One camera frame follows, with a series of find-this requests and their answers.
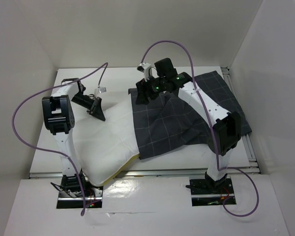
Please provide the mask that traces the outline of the dark grey checked pillowcase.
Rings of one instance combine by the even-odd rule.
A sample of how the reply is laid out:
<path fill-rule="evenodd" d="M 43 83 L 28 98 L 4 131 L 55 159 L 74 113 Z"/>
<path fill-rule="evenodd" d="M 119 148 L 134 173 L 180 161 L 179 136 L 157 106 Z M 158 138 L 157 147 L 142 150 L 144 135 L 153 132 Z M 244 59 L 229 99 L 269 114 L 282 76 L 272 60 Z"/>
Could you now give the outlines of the dark grey checked pillowcase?
<path fill-rule="evenodd" d="M 217 71 L 198 75 L 195 80 L 220 106 L 230 112 L 238 112 L 234 95 Z M 128 93 L 141 160 L 165 154 L 183 145 L 207 143 L 210 136 L 208 124 L 191 106 L 174 94 L 162 93 L 148 105 L 136 105 L 137 89 L 130 88 Z M 251 132 L 248 123 L 245 133 Z"/>

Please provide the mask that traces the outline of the white pillow yellow edge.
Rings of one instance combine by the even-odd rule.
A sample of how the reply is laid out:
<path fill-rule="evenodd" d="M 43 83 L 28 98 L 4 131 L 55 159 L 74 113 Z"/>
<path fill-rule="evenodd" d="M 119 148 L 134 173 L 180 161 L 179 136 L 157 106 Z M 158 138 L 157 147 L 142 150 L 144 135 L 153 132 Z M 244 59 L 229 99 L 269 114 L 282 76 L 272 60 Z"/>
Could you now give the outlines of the white pillow yellow edge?
<path fill-rule="evenodd" d="M 105 110 L 105 121 L 87 116 L 76 122 L 73 143 L 89 182 L 103 186 L 139 158 L 131 99 Z"/>

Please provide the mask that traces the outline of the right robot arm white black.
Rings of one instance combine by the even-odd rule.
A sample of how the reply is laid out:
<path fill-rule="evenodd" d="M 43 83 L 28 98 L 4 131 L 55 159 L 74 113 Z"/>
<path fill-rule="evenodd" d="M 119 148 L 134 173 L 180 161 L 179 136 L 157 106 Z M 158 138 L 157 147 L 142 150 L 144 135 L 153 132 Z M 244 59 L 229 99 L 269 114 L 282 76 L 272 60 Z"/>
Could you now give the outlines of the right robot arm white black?
<path fill-rule="evenodd" d="M 241 117 L 218 105 L 196 83 L 194 74 L 178 73 L 169 58 L 154 64 L 157 77 L 153 77 L 152 65 L 141 62 L 137 70 L 144 77 L 136 83 L 138 97 L 136 104 L 147 105 L 162 92 L 169 92 L 191 106 L 209 125 L 209 146 L 214 160 L 205 173 L 205 188 L 217 192 L 227 178 L 231 153 L 241 139 Z"/>

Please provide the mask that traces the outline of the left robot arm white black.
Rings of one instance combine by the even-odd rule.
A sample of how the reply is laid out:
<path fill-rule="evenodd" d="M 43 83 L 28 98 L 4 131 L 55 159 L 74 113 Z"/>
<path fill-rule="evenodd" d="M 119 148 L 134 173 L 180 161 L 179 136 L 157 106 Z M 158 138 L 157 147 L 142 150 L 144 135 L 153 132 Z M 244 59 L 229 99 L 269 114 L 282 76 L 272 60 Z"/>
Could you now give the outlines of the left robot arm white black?
<path fill-rule="evenodd" d="M 44 124 L 53 135 L 61 153 L 60 190 L 82 196 L 87 191 L 87 183 L 73 144 L 75 117 L 71 103 L 85 108 L 86 112 L 94 118 L 101 121 L 106 119 L 101 107 L 102 99 L 85 95 L 86 88 L 77 78 L 64 79 L 61 85 L 62 87 L 51 96 L 42 98 Z"/>

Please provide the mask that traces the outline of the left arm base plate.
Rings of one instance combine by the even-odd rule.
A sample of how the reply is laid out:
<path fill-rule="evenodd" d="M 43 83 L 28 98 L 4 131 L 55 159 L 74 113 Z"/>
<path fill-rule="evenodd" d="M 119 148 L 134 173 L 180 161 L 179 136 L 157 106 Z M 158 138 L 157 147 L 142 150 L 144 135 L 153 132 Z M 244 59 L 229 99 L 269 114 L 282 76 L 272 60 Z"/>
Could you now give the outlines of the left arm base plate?
<path fill-rule="evenodd" d="M 56 209 L 83 208 L 83 196 L 80 191 L 64 190 L 62 185 L 51 182 L 59 192 Z M 95 187 L 89 181 L 85 183 L 85 199 L 87 208 L 102 208 L 103 187 Z"/>

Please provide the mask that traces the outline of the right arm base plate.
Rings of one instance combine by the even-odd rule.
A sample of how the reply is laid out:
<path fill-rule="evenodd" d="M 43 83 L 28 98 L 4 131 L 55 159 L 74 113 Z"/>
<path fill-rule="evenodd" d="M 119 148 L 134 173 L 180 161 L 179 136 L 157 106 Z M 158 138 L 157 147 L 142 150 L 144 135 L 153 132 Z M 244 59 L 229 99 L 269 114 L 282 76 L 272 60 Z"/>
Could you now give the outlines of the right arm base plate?
<path fill-rule="evenodd" d="M 185 186 L 190 190 L 193 207 L 218 206 L 227 200 L 225 205 L 236 205 L 233 183 L 227 178 L 216 188 L 210 188 L 205 179 L 190 179 Z"/>

